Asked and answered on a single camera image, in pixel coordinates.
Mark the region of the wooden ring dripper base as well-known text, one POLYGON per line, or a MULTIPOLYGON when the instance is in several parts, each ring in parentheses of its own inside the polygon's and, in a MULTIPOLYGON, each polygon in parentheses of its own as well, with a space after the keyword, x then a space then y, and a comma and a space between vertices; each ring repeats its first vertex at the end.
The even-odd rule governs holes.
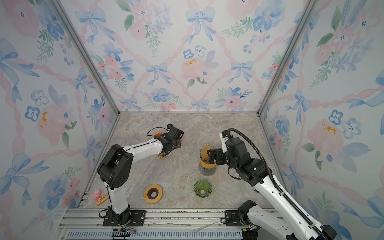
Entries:
POLYGON ((206 164, 204 161, 200 161, 200 165, 204 168, 204 169, 213 169, 216 167, 216 164, 206 164))

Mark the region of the grey glass carafe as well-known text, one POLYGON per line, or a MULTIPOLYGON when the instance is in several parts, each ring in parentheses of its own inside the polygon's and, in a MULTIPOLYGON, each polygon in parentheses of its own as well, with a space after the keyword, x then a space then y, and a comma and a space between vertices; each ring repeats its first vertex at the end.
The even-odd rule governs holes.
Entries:
POLYGON ((208 168, 205 168, 203 166, 199 166, 198 169, 199 169, 199 172, 201 174, 203 174, 204 176, 212 176, 216 172, 217 168, 213 167, 213 168, 208 169, 208 168))

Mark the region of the green glass dripper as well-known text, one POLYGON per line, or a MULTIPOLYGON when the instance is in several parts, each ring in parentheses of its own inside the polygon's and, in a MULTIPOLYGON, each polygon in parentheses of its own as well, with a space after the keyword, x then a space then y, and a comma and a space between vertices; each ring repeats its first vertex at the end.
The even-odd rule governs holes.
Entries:
POLYGON ((213 191, 213 186, 211 182, 206 179, 200 179, 194 183, 194 192, 200 198, 209 197, 212 191, 213 191))

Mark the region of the grey glass dripper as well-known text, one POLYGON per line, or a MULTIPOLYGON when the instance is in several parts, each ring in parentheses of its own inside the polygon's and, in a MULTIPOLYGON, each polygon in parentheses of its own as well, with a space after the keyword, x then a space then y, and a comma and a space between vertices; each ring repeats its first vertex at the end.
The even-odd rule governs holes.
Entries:
POLYGON ((212 169, 216 166, 215 163, 210 163, 210 157, 208 156, 208 150, 212 150, 214 147, 206 145, 200 150, 200 164, 206 169, 212 169))

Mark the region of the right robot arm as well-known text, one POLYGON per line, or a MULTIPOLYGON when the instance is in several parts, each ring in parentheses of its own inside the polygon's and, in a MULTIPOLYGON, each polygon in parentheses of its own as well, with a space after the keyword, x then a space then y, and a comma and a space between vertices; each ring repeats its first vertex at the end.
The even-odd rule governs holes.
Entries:
POLYGON ((239 220, 248 227, 265 229, 279 240, 334 240, 337 232, 330 225, 322 225, 301 207, 274 176, 259 149, 249 142, 259 156, 251 157, 245 142, 223 132, 222 147, 207 151, 210 163, 227 165, 240 179, 263 195, 281 215, 280 218, 248 200, 239 208, 239 220))

